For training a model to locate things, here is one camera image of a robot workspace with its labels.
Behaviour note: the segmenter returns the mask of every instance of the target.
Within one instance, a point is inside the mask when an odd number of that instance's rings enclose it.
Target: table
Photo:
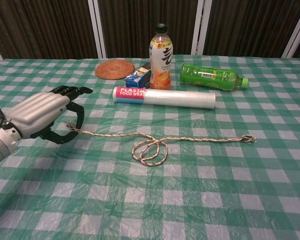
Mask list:
[[[146,167],[131,158],[140,137],[22,140],[0,163],[0,239],[300,240],[300,59],[175,55],[171,89],[214,92],[213,110],[114,103],[112,89],[124,82],[98,79],[103,61],[5,59],[0,107],[86,86],[93,93],[75,100],[85,130],[257,142],[169,142],[167,161]],[[180,85],[184,62],[231,68],[249,87]],[[66,112],[54,129],[65,134],[74,119]]]

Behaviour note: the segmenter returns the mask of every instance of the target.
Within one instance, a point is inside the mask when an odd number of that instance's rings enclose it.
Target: braided rope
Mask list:
[[[223,138],[223,139],[214,139],[214,138],[193,138],[188,136],[167,136],[161,139],[156,139],[151,135],[148,135],[143,132],[131,132],[131,133],[121,133],[121,134],[114,134],[114,133],[97,133],[97,132],[91,132],[86,130],[81,130],[76,128],[76,126],[73,123],[66,123],[66,127],[71,130],[78,132],[80,134],[87,134],[97,137],[107,137],[107,138],[119,138],[119,137],[129,137],[129,136],[142,136],[145,138],[148,138],[148,140],[144,140],[136,144],[132,148],[131,155],[134,160],[139,161],[141,164],[148,166],[148,167],[154,167],[159,166],[164,163],[164,161],[168,157],[168,145],[166,144],[166,141],[190,141],[190,142],[212,142],[212,143],[230,143],[230,142],[242,142],[242,143],[254,143],[257,141],[257,139],[252,135],[242,135],[239,137],[230,137],[230,138]],[[156,145],[156,152],[152,156],[143,157],[144,153],[152,146]],[[155,163],[146,162],[149,160],[152,160],[156,158],[159,155],[160,152],[160,145],[164,146],[164,155],[163,158],[160,161],[157,161]],[[144,146],[144,148],[141,150],[139,157],[136,156],[136,150],[140,147]]]

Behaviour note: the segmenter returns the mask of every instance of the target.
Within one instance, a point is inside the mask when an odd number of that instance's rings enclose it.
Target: plastic food wrap roll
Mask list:
[[[213,109],[216,103],[215,93],[119,86],[113,89],[112,97],[118,103],[153,104],[203,109]]]

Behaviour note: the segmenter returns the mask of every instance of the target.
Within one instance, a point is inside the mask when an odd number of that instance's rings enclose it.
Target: gray robot hand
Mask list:
[[[74,139],[78,133],[69,132],[61,136],[51,131],[54,121],[66,110],[76,112],[76,128],[80,129],[84,117],[84,108],[74,102],[81,94],[93,91],[87,87],[59,86],[50,92],[39,92],[5,114],[0,109],[0,161],[12,154],[20,139],[40,137],[57,144],[64,144]]]

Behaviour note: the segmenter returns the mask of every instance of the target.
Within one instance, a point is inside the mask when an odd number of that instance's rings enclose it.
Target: green bottle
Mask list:
[[[194,66],[188,63],[182,67],[180,82],[221,90],[233,90],[236,87],[246,88],[248,86],[248,78],[239,77],[233,70]]]

